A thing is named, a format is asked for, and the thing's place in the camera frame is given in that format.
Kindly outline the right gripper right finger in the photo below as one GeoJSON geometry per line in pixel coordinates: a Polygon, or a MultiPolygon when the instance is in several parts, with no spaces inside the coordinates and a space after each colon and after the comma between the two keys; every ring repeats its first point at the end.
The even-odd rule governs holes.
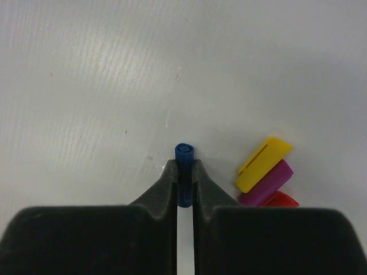
{"type": "Polygon", "coordinates": [[[339,211],[245,207],[192,168],[196,274],[365,274],[366,257],[339,211]]]}

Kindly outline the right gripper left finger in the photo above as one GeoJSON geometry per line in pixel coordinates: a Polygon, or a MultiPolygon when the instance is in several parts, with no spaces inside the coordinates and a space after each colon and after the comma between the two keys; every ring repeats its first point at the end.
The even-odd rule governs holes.
{"type": "Polygon", "coordinates": [[[128,205],[28,207],[1,238],[2,274],[176,274],[177,165],[128,205]]]}

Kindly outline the blue pen cap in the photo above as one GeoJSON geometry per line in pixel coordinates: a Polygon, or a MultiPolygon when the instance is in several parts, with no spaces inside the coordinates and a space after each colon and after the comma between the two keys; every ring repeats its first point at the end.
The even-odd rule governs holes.
{"type": "Polygon", "coordinates": [[[178,168],[178,206],[188,208],[193,203],[192,166],[194,147],[186,143],[177,144],[175,147],[175,161],[178,168]]]}

